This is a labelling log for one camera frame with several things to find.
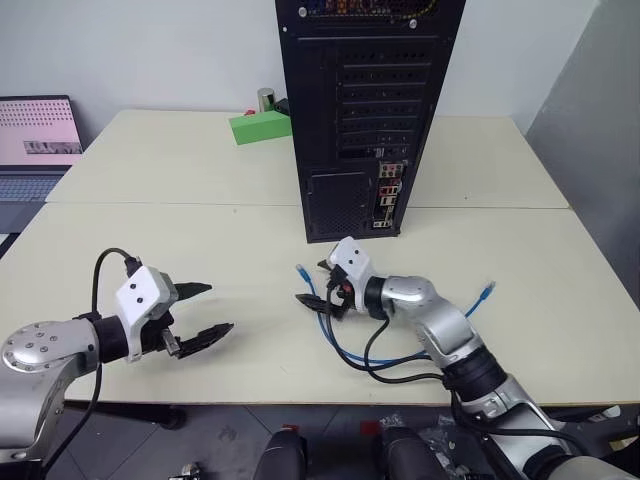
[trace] white wall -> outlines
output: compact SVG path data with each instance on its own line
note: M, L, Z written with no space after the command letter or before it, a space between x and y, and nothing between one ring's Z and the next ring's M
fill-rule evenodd
M526 131L596 0L468 0L439 113ZM0 95L66 93L85 139L122 108L285 94L274 0L0 0Z

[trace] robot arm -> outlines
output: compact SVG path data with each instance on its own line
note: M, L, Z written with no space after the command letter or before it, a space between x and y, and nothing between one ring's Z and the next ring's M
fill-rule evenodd
M174 284L167 274L133 257L125 263L129 278L116 293L117 315L102 318L92 312L65 322L33 323L2 344L0 474L19 467L23 472L39 470L63 410L64 393L76 378L95 371L100 363L120 358L131 363L156 350L184 358L233 327L215 325L184 342L174 337L169 308L211 286Z
M505 478L632 479L600 460L575 456L553 422L516 379L505 373L464 314L421 277L378 276L351 237L331 252L327 266L353 289L347 299L378 319L404 318L451 390L454 413L479 433L491 463Z

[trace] pc case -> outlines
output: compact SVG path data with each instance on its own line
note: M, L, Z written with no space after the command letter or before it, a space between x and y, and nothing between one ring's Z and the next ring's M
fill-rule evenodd
M307 240L400 233L465 0L276 0Z

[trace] green block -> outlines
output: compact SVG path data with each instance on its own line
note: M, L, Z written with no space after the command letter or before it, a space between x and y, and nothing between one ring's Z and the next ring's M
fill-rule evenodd
M262 112L229 119L238 145L291 135L291 119L279 112Z

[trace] tabletop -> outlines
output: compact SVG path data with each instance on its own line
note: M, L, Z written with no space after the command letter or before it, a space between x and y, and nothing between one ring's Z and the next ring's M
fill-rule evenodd
M47 201L299 205L292 138L238 146L237 115L122 111ZM568 204L510 118L436 117L409 206Z
M105 366L101 399L176 403L443 404L434 381L383 385L349 369L294 294L332 244L307 244L297 206L48 204L0 261L0 337L36 321L89 310L98 254L119 246L176 282L212 292L176 304L176 335L214 323L235 328L184 360L164 352ZM422 275L462 310L483 287L494 293L471 317L489 349L542 404L640 401L629 374L640 364L640 313L575 214L568 209L410 208L397 238L362 241L382 275ZM124 281L121 260L105 262L100 308ZM345 348L362 352L376 320L356 313L336 324ZM392 324L373 354L419 344ZM433 371L429 362L389 371ZM67 398L90 397L92 376Z

